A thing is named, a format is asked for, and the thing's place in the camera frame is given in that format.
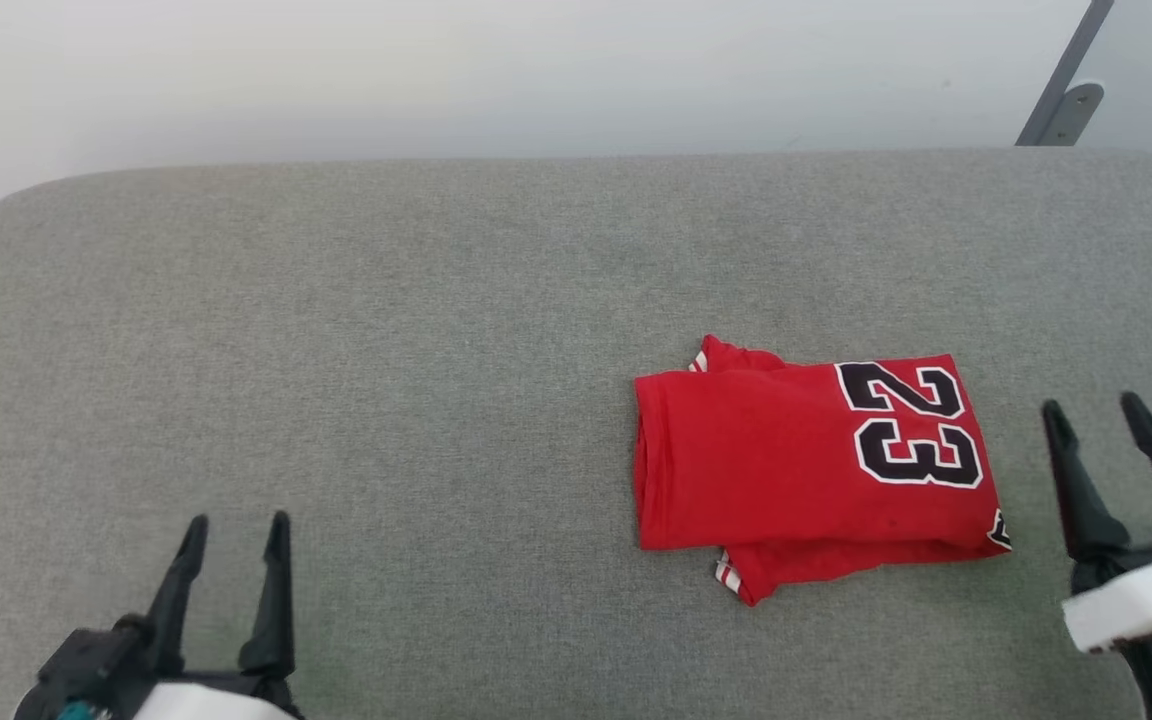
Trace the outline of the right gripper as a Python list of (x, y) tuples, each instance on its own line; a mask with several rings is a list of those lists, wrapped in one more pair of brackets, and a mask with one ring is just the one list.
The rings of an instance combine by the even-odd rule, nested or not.
[[(1135, 446), (1152, 465), (1152, 411), (1134, 392), (1123, 393), (1120, 406)], [(1078, 435), (1058, 401), (1043, 402), (1041, 419), (1068, 556), (1089, 562), (1124, 551), (1128, 530), (1107, 510), (1089, 477)], [(1062, 602), (1062, 615), (1079, 652), (1115, 653), (1128, 665), (1142, 717), (1152, 719), (1152, 564), (1073, 596)]]

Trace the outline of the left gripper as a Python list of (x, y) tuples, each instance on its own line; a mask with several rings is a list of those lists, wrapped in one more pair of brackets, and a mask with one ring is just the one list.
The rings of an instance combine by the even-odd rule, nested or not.
[(13, 717), (302, 719), (283, 682), (296, 670), (288, 511), (275, 511), (262, 551), (265, 575), (250, 638), (238, 650), (242, 674), (183, 670), (180, 643), (207, 537), (207, 516), (195, 516), (147, 619), (132, 614), (109, 629), (73, 630), (37, 670)]

